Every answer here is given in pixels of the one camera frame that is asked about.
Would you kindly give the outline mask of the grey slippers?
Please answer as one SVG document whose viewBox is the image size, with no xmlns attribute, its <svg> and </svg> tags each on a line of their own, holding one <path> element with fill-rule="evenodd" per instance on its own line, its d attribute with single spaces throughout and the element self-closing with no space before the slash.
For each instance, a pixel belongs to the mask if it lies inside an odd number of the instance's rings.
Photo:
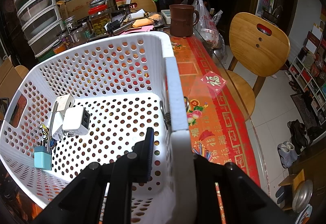
<svg viewBox="0 0 326 224">
<path fill-rule="evenodd" d="M 289 141 L 278 144 L 277 152 L 280 157 L 281 165 L 285 169 L 290 168 L 293 162 L 298 159 L 298 154 L 296 153 L 294 145 Z"/>
</svg>

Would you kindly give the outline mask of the teal charger cube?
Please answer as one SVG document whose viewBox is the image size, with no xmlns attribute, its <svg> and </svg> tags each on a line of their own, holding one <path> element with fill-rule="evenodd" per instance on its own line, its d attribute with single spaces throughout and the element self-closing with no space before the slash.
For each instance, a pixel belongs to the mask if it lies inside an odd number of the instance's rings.
<svg viewBox="0 0 326 224">
<path fill-rule="evenodd" d="M 45 146 L 36 146 L 34 149 L 34 167 L 43 170 L 51 170 L 51 151 Z"/>
</svg>

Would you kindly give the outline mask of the cardboard box on table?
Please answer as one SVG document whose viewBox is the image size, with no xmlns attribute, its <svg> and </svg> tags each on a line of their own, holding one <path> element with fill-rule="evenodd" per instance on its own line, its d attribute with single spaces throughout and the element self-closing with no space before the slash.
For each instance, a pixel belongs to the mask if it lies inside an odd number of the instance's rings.
<svg viewBox="0 0 326 224">
<path fill-rule="evenodd" d="M 56 4 L 63 20 L 74 16 L 76 20 L 88 17 L 89 5 L 93 0 L 60 0 Z"/>
</svg>

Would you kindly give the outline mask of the metal binder clip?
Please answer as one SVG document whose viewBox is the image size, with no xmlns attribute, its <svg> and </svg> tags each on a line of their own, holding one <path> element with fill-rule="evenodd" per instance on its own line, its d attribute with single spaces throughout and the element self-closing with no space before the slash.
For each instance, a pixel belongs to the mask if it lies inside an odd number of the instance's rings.
<svg viewBox="0 0 326 224">
<path fill-rule="evenodd" d="M 189 110 L 189 99 L 187 97 L 183 97 L 184 103 L 185 103 L 185 110 L 186 112 Z M 160 110 L 164 118 L 164 123 L 166 128 L 168 129 L 171 125 L 171 115 L 170 112 L 165 112 L 164 110 L 164 104 L 163 101 L 160 100 Z"/>
</svg>

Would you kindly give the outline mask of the white plug charger adapter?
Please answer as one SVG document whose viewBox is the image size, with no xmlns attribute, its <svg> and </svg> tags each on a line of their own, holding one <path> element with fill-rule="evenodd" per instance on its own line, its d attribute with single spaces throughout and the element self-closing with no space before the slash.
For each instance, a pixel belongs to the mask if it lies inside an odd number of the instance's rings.
<svg viewBox="0 0 326 224">
<path fill-rule="evenodd" d="M 63 121 L 64 119 L 61 113 L 57 111 L 54 116 L 54 122 L 53 122 L 52 132 L 51 132 L 51 137 L 54 140 L 60 141 L 63 140 L 64 138 L 64 131 L 62 129 Z"/>
</svg>

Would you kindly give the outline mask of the white USB multiport charger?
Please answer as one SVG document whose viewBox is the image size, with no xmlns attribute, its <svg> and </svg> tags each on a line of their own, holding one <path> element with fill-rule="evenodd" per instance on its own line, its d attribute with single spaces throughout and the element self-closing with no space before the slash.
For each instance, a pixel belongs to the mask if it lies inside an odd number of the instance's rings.
<svg viewBox="0 0 326 224">
<path fill-rule="evenodd" d="M 65 136 L 87 135 L 89 131 L 90 113 L 80 105 L 65 111 L 62 130 Z"/>
</svg>

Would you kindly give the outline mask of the large red-lid pickle jar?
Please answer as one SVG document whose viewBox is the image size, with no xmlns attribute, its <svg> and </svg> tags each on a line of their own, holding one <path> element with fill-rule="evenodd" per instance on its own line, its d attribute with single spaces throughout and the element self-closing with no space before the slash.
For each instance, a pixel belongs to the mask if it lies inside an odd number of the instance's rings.
<svg viewBox="0 0 326 224">
<path fill-rule="evenodd" d="M 105 25 L 111 22 L 111 16 L 106 4 L 92 7 L 88 11 L 89 21 L 95 36 L 106 34 Z"/>
</svg>

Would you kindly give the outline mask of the orange floral tablecloth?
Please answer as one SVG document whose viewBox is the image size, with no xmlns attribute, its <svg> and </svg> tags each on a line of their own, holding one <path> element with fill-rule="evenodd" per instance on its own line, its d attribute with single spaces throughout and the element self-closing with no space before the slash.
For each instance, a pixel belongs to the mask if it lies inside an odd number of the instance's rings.
<svg viewBox="0 0 326 224">
<path fill-rule="evenodd" d="M 171 36 L 170 40 L 183 95 L 189 99 L 187 120 L 192 152 L 215 164 L 233 162 L 256 184 L 260 184 L 247 121 L 237 105 L 239 97 L 224 68 L 210 58 L 194 36 Z M 209 71 L 227 81 L 219 94 L 200 80 Z"/>
</svg>

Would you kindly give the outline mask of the wooden chair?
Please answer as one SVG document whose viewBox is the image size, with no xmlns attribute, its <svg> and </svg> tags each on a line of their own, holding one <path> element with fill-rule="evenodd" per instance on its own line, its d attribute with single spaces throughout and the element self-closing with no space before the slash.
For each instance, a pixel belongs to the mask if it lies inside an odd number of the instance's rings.
<svg viewBox="0 0 326 224">
<path fill-rule="evenodd" d="M 230 24 L 229 46 L 233 58 L 227 75 L 239 97 L 236 102 L 247 121 L 255 109 L 255 101 L 265 79 L 277 73 L 290 53 L 288 36 L 277 26 L 251 13 L 236 14 Z M 240 63 L 256 75 L 253 86 L 234 72 Z"/>
</svg>

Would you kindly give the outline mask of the white cube charger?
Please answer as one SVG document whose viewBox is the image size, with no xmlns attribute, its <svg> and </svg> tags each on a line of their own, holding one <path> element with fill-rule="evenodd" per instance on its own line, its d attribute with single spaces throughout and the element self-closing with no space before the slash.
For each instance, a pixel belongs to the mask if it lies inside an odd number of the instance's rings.
<svg viewBox="0 0 326 224">
<path fill-rule="evenodd" d="M 57 97 L 57 111 L 65 113 L 66 109 L 73 107 L 75 99 L 71 94 L 66 94 Z"/>
</svg>

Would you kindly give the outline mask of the white perforated plastic basket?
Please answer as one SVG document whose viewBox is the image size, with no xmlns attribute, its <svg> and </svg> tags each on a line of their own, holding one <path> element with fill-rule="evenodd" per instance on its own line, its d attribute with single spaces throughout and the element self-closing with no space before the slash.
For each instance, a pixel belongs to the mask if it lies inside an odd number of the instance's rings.
<svg viewBox="0 0 326 224">
<path fill-rule="evenodd" d="M 34 167 L 57 97 L 71 94 L 90 113 L 87 135 L 64 137 L 51 170 Z M 183 91 L 170 37 L 163 32 L 104 38 L 55 55 L 23 79 L 1 127 L 1 161 L 41 208 L 91 162 L 107 164 L 130 152 L 154 130 L 151 176 L 132 187 L 137 223 L 192 223 L 196 216 L 192 161 Z M 170 112 L 167 129 L 160 110 Z"/>
</svg>

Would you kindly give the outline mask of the brown ceramic mug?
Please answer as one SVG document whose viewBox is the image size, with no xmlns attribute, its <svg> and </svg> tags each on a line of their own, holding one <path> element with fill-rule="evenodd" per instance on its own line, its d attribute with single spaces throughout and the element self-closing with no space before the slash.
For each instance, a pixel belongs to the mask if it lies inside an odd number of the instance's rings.
<svg viewBox="0 0 326 224">
<path fill-rule="evenodd" d="M 191 37 L 193 27 L 199 21 L 199 12 L 188 4 L 172 4 L 169 8 L 171 15 L 170 34 L 179 38 Z"/>
</svg>

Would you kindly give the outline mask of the empty clear glass jar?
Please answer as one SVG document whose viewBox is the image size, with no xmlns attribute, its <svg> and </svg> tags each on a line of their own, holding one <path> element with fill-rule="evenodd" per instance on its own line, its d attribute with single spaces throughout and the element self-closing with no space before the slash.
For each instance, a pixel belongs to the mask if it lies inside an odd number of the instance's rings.
<svg viewBox="0 0 326 224">
<path fill-rule="evenodd" d="M 82 45 L 87 42 L 89 37 L 89 28 L 86 23 L 79 24 L 72 28 L 70 35 L 74 46 Z"/>
</svg>

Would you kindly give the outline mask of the white plastic bag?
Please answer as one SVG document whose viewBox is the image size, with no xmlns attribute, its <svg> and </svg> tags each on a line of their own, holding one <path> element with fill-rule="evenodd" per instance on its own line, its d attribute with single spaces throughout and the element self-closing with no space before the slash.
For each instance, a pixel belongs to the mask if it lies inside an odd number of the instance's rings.
<svg viewBox="0 0 326 224">
<path fill-rule="evenodd" d="M 199 12 L 199 20 L 195 25 L 195 34 L 203 42 L 203 45 L 212 51 L 213 56 L 223 62 L 226 55 L 225 43 L 216 27 L 223 12 L 220 10 L 212 18 L 203 0 L 194 0 L 193 7 Z"/>
</svg>

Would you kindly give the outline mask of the red fu paper sticker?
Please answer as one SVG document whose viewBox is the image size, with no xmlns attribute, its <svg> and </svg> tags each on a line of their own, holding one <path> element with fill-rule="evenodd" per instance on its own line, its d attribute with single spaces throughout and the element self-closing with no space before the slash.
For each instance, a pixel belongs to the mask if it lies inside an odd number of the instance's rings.
<svg viewBox="0 0 326 224">
<path fill-rule="evenodd" d="M 213 71 L 207 72 L 200 80 L 216 94 L 219 94 L 227 83 L 224 78 Z"/>
</svg>

